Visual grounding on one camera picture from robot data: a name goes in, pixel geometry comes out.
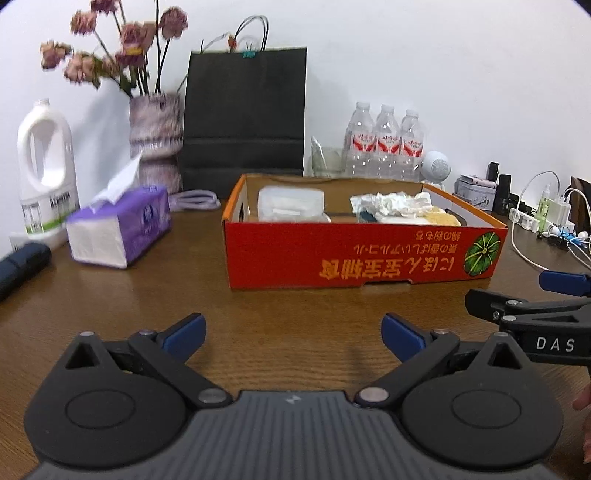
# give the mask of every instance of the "white plastic jug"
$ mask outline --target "white plastic jug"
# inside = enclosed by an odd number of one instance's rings
[[[72,132],[63,115],[39,100],[18,129],[21,206],[29,238],[61,235],[78,210]]]

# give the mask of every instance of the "human hand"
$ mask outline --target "human hand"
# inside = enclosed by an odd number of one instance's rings
[[[588,405],[591,405],[591,383],[573,400],[573,408],[577,411],[583,410]],[[591,462],[591,412],[583,422],[583,433],[583,463],[589,463]]]

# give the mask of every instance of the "plastic bottle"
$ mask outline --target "plastic bottle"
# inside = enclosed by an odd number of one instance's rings
[[[392,161],[400,153],[400,127],[394,118],[394,107],[382,105],[375,121],[376,148],[370,161],[369,175],[390,178]]]
[[[400,137],[401,152],[392,166],[392,176],[398,180],[419,181],[424,133],[416,111],[407,110],[400,123]]]
[[[545,231],[546,217],[548,216],[548,209],[550,208],[550,183],[544,187],[540,202],[538,203],[538,210],[534,215],[536,220],[539,220],[540,226],[538,230],[540,232]]]
[[[357,102],[345,132],[343,159],[345,175],[366,177],[370,171],[370,155],[375,149],[374,120],[369,114],[369,103]]]
[[[66,217],[78,210],[72,132],[63,115],[39,100],[18,129],[21,206],[30,240],[63,243]]]

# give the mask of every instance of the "red cardboard box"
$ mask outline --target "red cardboard box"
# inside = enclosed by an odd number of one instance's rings
[[[267,185],[323,190],[324,211],[332,222],[258,222],[258,192]],[[415,195],[423,190],[429,191],[433,205],[465,220],[466,226],[357,223],[349,201],[365,193]],[[238,180],[222,222],[231,288],[488,278],[507,235],[502,222],[428,184],[264,174],[246,174]]]

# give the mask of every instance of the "metal screw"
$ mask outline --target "metal screw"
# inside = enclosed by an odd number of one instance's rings
[[[227,394],[221,388],[206,388],[197,397],[203,403],[221,403],[227,399]]]
[[[359,398],[370,403],[379,403],[389,396],[389,393],[380,387],[367,387],[359,392]]]

